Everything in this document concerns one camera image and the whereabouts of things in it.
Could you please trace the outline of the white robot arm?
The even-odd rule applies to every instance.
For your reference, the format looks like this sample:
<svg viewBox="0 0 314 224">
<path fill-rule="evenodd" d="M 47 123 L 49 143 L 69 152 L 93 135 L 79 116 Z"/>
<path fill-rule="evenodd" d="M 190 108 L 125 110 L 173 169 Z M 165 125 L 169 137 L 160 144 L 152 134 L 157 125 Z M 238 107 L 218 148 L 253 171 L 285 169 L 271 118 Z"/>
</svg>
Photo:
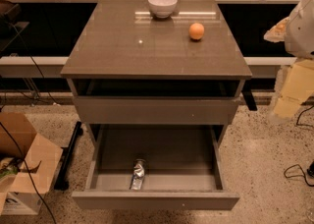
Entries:
<svg viewBox="0 0 314 224">
<path fill-rule="evenodd" d="M 291 118 L 314 93 L 314 0 L 301 0 L 288 17 L 286 52 L 296 57 L 279 92 L 273 113 Z"/>
</svg>

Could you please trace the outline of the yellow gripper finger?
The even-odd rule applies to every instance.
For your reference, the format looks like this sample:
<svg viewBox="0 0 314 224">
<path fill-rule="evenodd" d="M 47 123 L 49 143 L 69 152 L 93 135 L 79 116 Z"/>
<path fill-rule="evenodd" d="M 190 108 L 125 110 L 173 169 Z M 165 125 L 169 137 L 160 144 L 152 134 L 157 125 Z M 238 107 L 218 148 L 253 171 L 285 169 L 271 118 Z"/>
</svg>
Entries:
<svg viewBox="0 0 314 224">
<path fill-rule="evenodd" d="M 282 119 L 291 118 L 311 95 L 314 94 L 314 61 L 302 59 L 288 68 L 273 112 Z"/>
</svg>

